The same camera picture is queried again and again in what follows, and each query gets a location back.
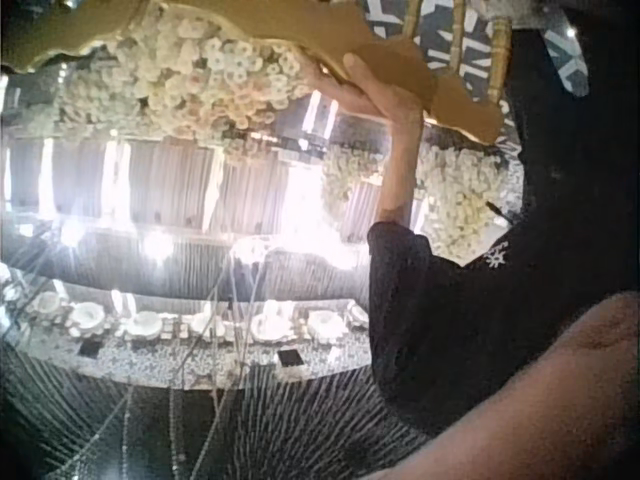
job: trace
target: floral centerpiece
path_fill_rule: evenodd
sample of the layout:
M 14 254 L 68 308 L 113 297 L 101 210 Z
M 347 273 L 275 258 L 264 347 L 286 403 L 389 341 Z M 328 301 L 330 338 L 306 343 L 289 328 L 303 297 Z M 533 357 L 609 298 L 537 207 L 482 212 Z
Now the floral centerpiece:
M 322 168 L 322 200 L 329 216 L 340 222 L 351 189 L 381 171 L 384 156 L 366 150 L 331 145 L 324 156 Z
M 117 130 L 207 144 L 230 126 L 270 124 L 309 93 L 298 55 L 293 46 L 241 40 L 195 12 L 152 2 L 126 36 L 61 77 L 51 108 L 27 109 L 24 123 L 34 133 L 51 122 L 66 136 Z
M 483 235 L 495 218 L 486 202 L 501 203 L 506 169 L 497 156 L 472 150 L 441 150 L 423 144 L 417 188 L 424 191 L 420 231 L 435 255 L 460 264 L 482 253 Z

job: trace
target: white drape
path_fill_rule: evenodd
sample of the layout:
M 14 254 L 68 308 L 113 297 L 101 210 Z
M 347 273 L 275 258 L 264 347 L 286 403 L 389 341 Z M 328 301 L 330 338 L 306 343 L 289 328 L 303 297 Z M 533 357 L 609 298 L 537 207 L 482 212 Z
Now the white drape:
M 289 166 L 274 156 L 255 164 L 225 165 L 209 231 L 280 233 L 288 171 Z
M 52 179 L 58 212 L 100 216 L 104 153 L 104 142 L 54 140 Z
M 41 138 L 14 139 L 11 148 L 11 203 L 14 209 L 38 206 L 38 175 L 42 162 Z
M 200 228 L 213 156 L 195 144 L 131 142 L 134 223 Z

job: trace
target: hanging crystal strand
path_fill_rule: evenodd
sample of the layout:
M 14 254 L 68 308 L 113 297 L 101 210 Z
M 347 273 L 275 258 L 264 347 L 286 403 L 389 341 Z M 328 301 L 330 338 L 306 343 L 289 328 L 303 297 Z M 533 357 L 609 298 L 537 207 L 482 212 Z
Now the hanging crystal strand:
M 174 480 L 182 478 L 178 454 L 177 411 L 182 412 L 182 392 L 177 397 L 176 388 L 171 385 L 169 388 L 169 440 L 171 441 L 171 472 Z
M 127 440 L 127 435 L 129 433 L 129 417 L 131 416 L 131 404 L 133 403 L 133 387 L 129 389 L 129 393 L 127 393 L 127 405 L 124 409 L 124 420 L 122 421 L 122 480 L 127 480 L 129 478 L 129 464 L 127 462 L 127 454 L 129 449 L 129 443 Z
M 133 387 L 129 387 L 129 392 L 131 392 L 132 390 L 133 390 Z M 89 440 L 89 442 L 82 448 L 82 450 L 80 450 L 78 453 L 76 453 L 73 456 L 73 458 L 71 458 L 67 463 L 65 463 L 58 470 L 56 470 L 55 472 L 51 472 L 49 475 L 47 475 L 46 478 L 56 478 L 56 476 L 58 474 L 67 471 L 71 465 L 74 465 L 77 462 L 79 462 L 89 452 L 91 447 L 93 447 L 93 445 L 100 439 L 101 435 L 104 433 L 104 431 L 107 429 L 107 427 L 109 427 L 111 425 L 111 422 L 116 417 L 116 415 L 118 415 L 120 413 L 120 411 L 124 408 L 128 397 L 129 397 L 129 395 L 127 394 L 120 400 L 118 405 L 116 405 L 116 407 L 109 414 L 109 416 L 106 418 L 104 423 L 100 426 L 98 431 L 93 435 L 93 437 L 91 437 L 91 440 Z

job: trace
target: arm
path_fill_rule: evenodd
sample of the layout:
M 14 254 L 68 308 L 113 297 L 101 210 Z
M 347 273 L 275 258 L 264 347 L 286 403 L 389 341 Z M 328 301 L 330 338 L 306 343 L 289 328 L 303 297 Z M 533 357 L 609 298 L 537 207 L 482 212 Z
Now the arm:
M 391 157 L 382 179 L 376 222 L 394 222 L 409 227 L 421 135 L 422 125 L 392 127 Z
M 583 478 L 637 408 L 638 298 L 589 310 L 534 364 L 383 478 Z
M 347 112 L 381 120 L 392 137 L 391 157 L 386 166 L 376 222 L 393 222 L 408 227 L 416 185 L 416 166 L 422 138 L 422 105 L 418 97 L 394 85 L 379 81 L 357 56 L 347 54 L 344 65 L 354 85 L 340 85 L 303 61 L 310 84 L 334 98 Z

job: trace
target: ceiling light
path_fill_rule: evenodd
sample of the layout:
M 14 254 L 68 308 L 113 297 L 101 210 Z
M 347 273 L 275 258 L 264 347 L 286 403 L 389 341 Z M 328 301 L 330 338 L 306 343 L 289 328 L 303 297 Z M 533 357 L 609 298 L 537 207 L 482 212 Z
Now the ceiling light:
M 31 238 L 33 237 L 33 225 L 31 225 L 30 223 L 18 225 L 18 232 L 23 237 Z
M 173 240 L 166 233 L 152 232 L 144 239 L 142 248 L 146 255 L 161 263 L 173 253 Z
M 316 114 L 318 113 L 318 104 L 320 103 L 320 98 L 322 95 L 318 90 L 314 90 L 311 94 L 311 98 L 309 99 L 309 107 L 307 108 L 307 113 L 304 116 L 304 120 L 302 121 L 302 131 L 303 132 L 311 132 L 313 130 L 313 126 L 316 123 Z
M 329 119 L 327 120 L 327 126 L 324 129 L 324 138 L 329 140 L 331 132 L 333 131 L 333 125 L 336 123 L 336 114 L 338 113 L 338 102 L 331 101 L 331 107 L 329 107 Z
M 76 248 L 84 237 L 84 227 L 76 220 L 70 220 L 62 226 L 60 242 L 69 248 Z

